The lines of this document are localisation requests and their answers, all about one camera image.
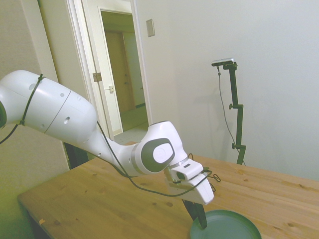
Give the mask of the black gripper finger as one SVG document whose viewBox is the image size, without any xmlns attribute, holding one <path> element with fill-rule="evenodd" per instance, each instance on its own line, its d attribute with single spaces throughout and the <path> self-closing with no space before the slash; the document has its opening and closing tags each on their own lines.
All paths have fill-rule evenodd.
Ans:
<svg viewBox="0 0 319 239">
<path fill-rule="evenodd" d="M 196 204 L 197 218 L 202 229 L 207 228 L 207 219 L 202 204 Z"/>
<path fill-rule="evenodd" d="M 196 203 L 191 202 L 191 201 L 187 201 L 187 200 L 182 200 L 182 201 L 183 201 L 183 204 L 184 204 L 186 210 L 188 211 L 190 217 L 194 221 L 198 217 Z"/>
</svg>

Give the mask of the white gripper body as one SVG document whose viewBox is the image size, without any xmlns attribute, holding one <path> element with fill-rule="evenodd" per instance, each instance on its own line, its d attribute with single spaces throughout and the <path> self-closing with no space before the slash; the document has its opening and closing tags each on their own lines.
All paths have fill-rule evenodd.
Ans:
<svg viewBox="0 0 319 239">
<path fill-rule="evenodd" d="M 213 200 L 213 191 L 209 185 L 208 179 L 201 173 L 201 169 L 165 169 L 164 174 L 166 176 L 165 182 L 170 194 L 177 195 L 184 193 L 203 180 L 197 187 L 178 197 L 204 205 L 209 204 Z"/>
</svg>

